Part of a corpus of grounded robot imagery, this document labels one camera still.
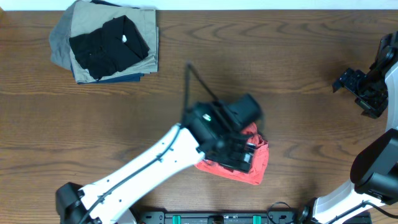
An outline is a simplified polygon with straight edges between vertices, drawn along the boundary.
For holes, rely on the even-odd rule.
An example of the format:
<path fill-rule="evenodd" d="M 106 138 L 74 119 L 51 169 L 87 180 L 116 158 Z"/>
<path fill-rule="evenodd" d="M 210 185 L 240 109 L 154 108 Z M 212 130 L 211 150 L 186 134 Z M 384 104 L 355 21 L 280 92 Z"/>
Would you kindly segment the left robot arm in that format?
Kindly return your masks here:
<path fill-rule="evenodd" d="M 129 209 L 169 177 L 202 160 L 247 173 L 254 146 L 243 129 L 262 111 L 249 94 L 234 103 L 184 107 L 181 122 L 151 148 L 107 177 L 86 186 L 69 182 L 55 193 L 61 223 L 135 223 Z"/>

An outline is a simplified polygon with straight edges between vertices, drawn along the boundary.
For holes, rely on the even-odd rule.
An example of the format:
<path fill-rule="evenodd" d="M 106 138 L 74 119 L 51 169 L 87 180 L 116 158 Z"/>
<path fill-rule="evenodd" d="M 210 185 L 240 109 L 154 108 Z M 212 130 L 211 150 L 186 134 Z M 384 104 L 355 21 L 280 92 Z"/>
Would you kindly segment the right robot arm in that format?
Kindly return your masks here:
<path fill-rule="evenodd" d="M 386 130 L 355 158 L 350 178 L 332 193 L 314 198 L 298 214 L 296 223 L 370 223 L 365 211 L 397 203 L 397 33 L 379 42 L 368 73 L 347 69 L 332 85 L 355 97 L 364 116 L 379 118 L 387 112 Z"/>

